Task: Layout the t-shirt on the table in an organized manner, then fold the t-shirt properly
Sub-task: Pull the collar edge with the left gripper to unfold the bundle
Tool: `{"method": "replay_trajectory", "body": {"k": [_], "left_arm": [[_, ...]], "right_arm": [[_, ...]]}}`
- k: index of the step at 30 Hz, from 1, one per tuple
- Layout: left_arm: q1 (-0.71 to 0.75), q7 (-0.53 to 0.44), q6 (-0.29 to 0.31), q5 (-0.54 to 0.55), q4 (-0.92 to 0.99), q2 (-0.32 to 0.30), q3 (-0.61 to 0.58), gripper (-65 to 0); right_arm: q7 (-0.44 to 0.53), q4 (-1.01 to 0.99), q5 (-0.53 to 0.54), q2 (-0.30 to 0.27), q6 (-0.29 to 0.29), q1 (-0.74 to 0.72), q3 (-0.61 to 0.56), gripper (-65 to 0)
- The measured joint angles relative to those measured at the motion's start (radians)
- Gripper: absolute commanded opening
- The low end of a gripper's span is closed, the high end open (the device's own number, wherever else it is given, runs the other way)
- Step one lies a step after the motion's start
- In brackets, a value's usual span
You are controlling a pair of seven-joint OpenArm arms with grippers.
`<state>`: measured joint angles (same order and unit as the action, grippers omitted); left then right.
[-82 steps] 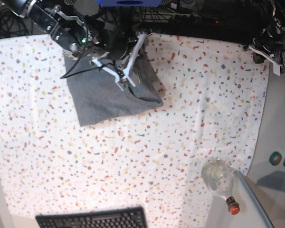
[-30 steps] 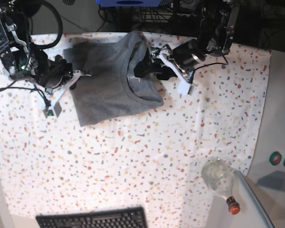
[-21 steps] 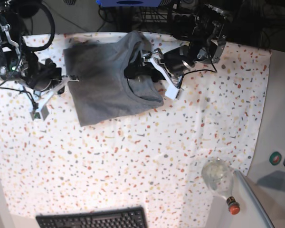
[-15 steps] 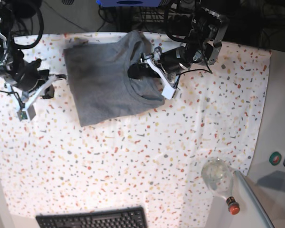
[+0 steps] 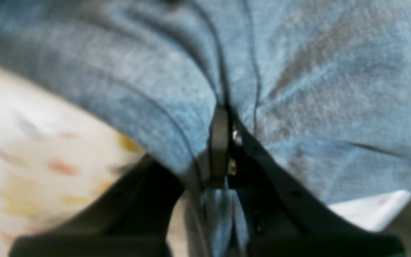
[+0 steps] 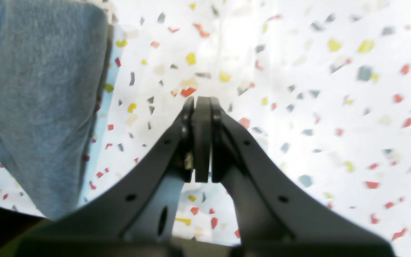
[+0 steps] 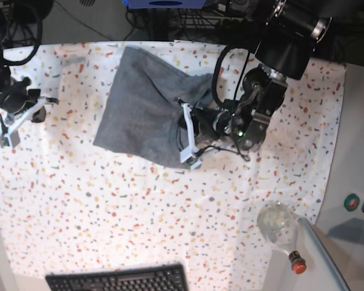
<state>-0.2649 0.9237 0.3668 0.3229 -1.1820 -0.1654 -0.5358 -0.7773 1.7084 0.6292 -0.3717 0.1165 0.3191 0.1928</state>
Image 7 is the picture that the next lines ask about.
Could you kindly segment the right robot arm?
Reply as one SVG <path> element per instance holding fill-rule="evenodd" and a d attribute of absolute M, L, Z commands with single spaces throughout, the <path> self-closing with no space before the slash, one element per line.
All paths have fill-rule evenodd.
<path fill-rule="evenodd" d="M 53 1 L 0 1 L 0 122 L 13 124 L 38 102 L 41 91 L 30 89 L 29 77 L 16 80 L 11 67 L 26 65 L 42 43 L 43 20 L 50 14 Z M 32 46 L 29 54 L 11 61 L 5 49 Z"/>

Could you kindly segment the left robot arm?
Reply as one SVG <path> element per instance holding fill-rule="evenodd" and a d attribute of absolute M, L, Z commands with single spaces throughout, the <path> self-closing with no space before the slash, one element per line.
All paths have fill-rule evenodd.
<path fill-rule="evenodd" d="M 265 140 L 276 110 L 283 104 L 289 78 L 302 78 L 317 44 L 326 35 L 331 18 L 320 16 L 314 1 L 260 1 L 257 13 L 265 21 L 255 47 L 248 47 L 259 60 L 256 68 L 240 75 L 241 96 L 220 100 L 217 81 L 225 56 L 237 45 L 227 45 L 217 59 L 212 78 L 215 109 L 190 105 L 181 99 L 184 116 L 179 126 L 187 131 L 189 146 L 203 135 L 209 142 L 229 138 L 237 150 L 256 149 Z"/>

